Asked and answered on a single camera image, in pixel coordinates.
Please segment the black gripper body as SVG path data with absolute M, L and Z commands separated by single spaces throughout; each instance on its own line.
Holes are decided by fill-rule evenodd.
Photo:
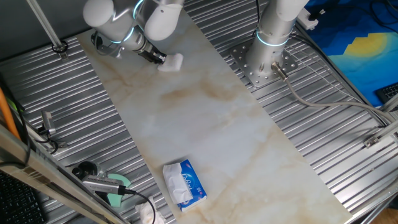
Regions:
M 153 45 L 147 45 L 144 49 L 142 49 L 138 55 L 141 57 L 145 58 L 151 63 L 154 63 L 154 59 L 157 58 L 157 54 L 160 53 L 161 51 L 158 50 L 156 47 Z

